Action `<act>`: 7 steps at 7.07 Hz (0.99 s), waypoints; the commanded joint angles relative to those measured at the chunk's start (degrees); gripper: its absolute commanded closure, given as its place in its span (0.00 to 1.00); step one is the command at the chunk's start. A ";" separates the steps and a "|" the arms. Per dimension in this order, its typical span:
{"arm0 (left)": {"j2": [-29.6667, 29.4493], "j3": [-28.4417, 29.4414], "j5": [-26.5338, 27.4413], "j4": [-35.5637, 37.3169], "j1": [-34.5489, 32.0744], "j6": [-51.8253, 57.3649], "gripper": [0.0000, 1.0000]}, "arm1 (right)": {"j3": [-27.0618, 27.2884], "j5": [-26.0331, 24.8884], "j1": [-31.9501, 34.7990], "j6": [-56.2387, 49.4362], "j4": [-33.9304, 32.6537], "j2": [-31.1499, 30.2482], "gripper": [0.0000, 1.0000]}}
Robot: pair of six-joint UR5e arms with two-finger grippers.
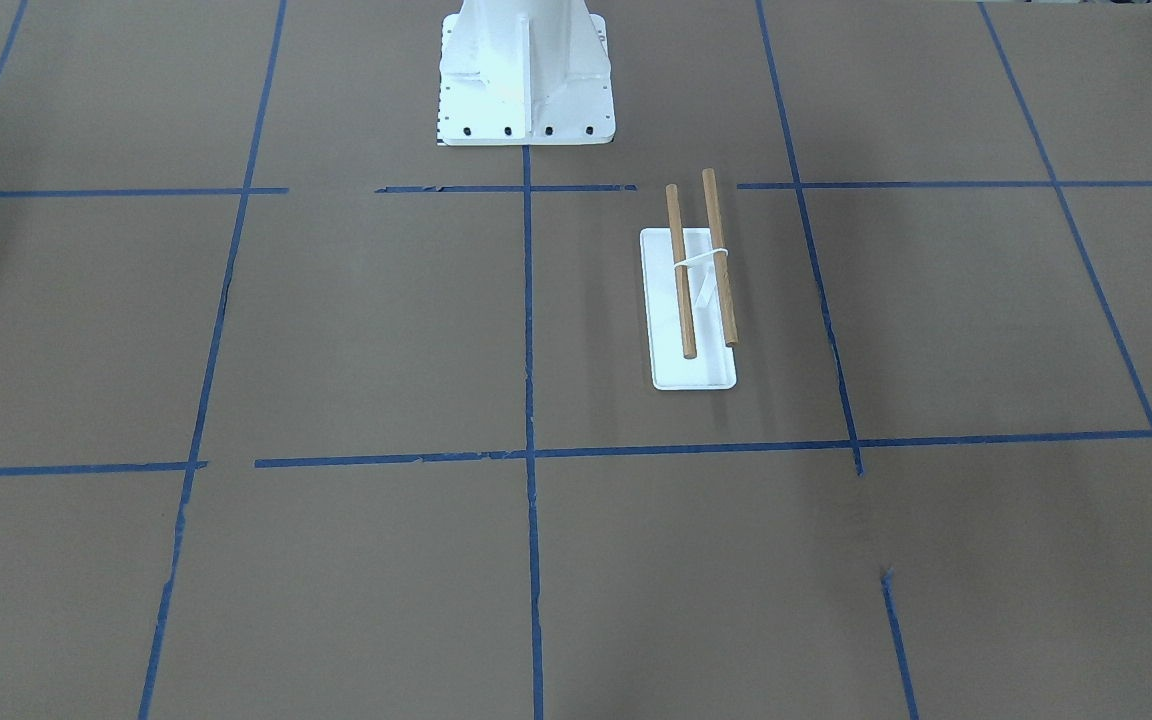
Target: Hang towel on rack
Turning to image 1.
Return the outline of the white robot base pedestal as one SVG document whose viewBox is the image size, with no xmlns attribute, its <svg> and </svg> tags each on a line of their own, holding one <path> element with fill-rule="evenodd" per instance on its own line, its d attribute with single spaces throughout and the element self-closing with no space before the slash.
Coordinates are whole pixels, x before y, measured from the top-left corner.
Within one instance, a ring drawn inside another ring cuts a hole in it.
<svg viewBox="0 0 1152 720">
<path fill-rule="evenodd" d="M 439 71 L 439 145 L 616 137 L 607 24 L 585 1 L 465 1 L 442 20 Z"/>
</svg>

